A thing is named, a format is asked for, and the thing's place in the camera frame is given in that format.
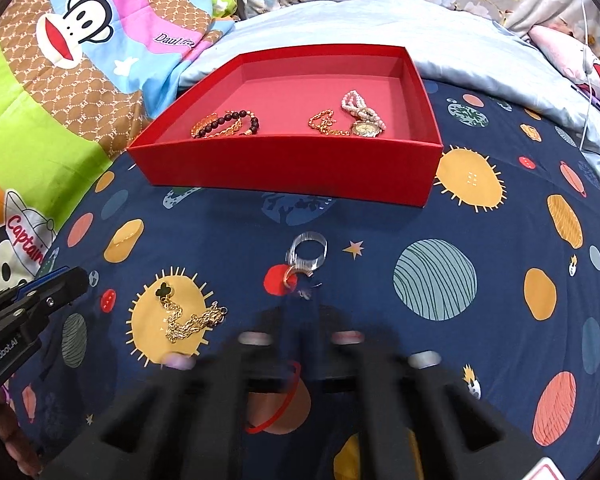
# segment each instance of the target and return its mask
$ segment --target colorful blanket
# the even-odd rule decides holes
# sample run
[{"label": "colorful blanket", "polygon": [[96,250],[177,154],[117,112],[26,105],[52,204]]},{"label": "colorful blanket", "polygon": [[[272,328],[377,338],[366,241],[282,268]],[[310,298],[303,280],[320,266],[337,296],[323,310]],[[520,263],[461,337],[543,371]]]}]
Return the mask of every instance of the colorful blanket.
[{"label": "colorful blanket", "polygon": [[234,26],[235,0],[13,0],[0,18],[0,290],[55,232],[180,73]]}]

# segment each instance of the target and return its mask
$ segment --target white cord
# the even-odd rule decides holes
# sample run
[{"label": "white cord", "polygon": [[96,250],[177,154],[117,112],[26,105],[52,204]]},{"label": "white cord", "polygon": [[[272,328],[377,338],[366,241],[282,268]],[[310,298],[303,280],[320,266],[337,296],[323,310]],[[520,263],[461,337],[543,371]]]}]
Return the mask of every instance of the white cord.
[{"label": "white cord", "polygon": [[[584,44],[585,46],[589,46],[589,23],[587,22],[587,11],[584,8],[584,0],[580,0],[580,4],[582,5],[582,17],[584,19]],[[589,115],[591,113],[591,105],[593,104],[593,87],[591,86],[591,78],[589,76],[590,71],[587,64],[586,47],[583,47],[582,49],[582,69],[587,76],[587,85],[589,85],[589,106],[587,107],[587,118],[584,121],[584,129],[582,131],[582,138],[580,139],[580,151],[582,151],[584,139],[587,137],[587,131],[589,129]]]}]

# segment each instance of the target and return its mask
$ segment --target open red box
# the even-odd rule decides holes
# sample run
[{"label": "open red box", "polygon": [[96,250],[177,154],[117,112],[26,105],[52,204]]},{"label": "open red box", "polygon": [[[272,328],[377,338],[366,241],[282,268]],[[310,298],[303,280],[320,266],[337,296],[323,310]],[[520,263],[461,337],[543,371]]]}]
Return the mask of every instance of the open red box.
[{"label": "open red box", "polygon": [[[308,126],[357,90],[386,124],[378,137],[325,136]],[[192,138],[205,116],[251,110],[254,136]],[[424,206],[442,141],[422,80],[398,46],[323,44],[235,57],[184,93],[128,148],[151,184],[223,187]]]}]

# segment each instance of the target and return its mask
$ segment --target human hand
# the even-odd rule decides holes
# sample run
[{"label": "human hand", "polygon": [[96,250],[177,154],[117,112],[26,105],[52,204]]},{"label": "human hand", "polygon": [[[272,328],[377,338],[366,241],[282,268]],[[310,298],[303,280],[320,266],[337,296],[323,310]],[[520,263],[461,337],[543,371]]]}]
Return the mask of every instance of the human hand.
[{"label": "human hand", "polygon": [[7,397],[0,389],[0,440],[9,456],[18,463],[18,468],[23,474],[36,476],[42,466],[29,439],[18,425],[18,419],[11,407],[7,404]]}]

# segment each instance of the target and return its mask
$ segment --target jewelry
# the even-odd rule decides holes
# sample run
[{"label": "jewelry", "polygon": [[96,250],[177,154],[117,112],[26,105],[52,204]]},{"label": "jewelry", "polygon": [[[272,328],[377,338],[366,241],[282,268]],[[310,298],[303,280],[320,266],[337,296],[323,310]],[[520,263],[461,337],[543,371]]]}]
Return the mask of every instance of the jewelry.
[{"label": "jewelry", "polygon": [[[224,117],[216,116],[216,119],[207,123],[204,127],[197,129],[195,134],[193,133],[194,130],[192,129],[191,135],[199,138],[206,137],[207,139],[210,139],[212,137],[234,135],[242,128],[242,119],[246,116],[249,116],[251,118],[251,126],[242,135],[254,135],[260,128],[260,122],[258,121],[258,118],[254,115],[254,113],[249,110],[240,110],[239,112],[236,112],[235,110],[228,110],[227,112],[225,112]],[[196,124],[195,127],[197,127],[203,121],[200,121],[198,124]],[[235,121],[235,123],[216,134],[208,135],[213,130],[215,130],[216,128],[218,128],[222,124],[225,124],[228,121]]]},{"label": "jewelry", "polygon": [[[314,258],[313,260],[305,260],[303,258],[299,258],[296,254],[296,249],[298,248],[298,245],[300,245],[302,242],[307,242],[309,240],[318,242],[320,245],[322,245],[322,254],[317,258]],[[319,269],[326,260],[326,258],[327,240],[324,236],[314,231],[308,231],[306,233],[298,235],[294,239],[289,250],[286,252],[285,259],[286,264],[289,266],[289,268],[286,270],[285,275],[282,278],[282,282],[284,283],[286,288],[291,288],[291,285],[288,283],[288,280],[293,274],[298,274],[299,272],[301,272],[302,274],[311,277],[314,274],[314,270]]]},{"label": "jewelry", "polygon": [[202,316],[191,314],[184,324],[180,324],[178,320],[182,316],[182,307],[171,301],[173,287],[169,286],[166,282],[162,282],[160,288],[155,291],[155,295],[160,299],[162,307],[167,312],[172,312],[167,318],[167,330],[165,333],[170,343],[175,343],[179,339],[186,339],[196,332],[219,325],[224,321],[224,316],[227,313],[227,309],[224,306],[218,307],[218,302],[214,301],[210,307],[205,309]]},{"label": "jewelry", "polygon": [[205,126],[207,126],[208,124],[213,123],[213,121],[217,121],[217,119],[218,119],[218,114],[211,114],[211,115],[206,116],[201,121],[198,121],[195,124],[195,126],[193,126],[192,129],[191,129],[191,137],[195,137],[196,134],[200,130],[204,130]]},{"label": "jewelry", "polygon": [[363,97],[355,90],[347,92],[340,103],[342,109],[359,120],[351,131],[361,137],[377,137],[386,130],[386,125],[375,110],[366,106]]},{"label": "jewelry", "polygon": [[[315,124],[315,121],[320,119],[320,124]],[[336,123],[336,119],[333,118],[333,110],[324,110],[319,114],[315,114],[309,119],[309,127],[318,130],[324,135],[344,135],[348,136],[351,133],[344,130],[331,130],[331,127]]]}]

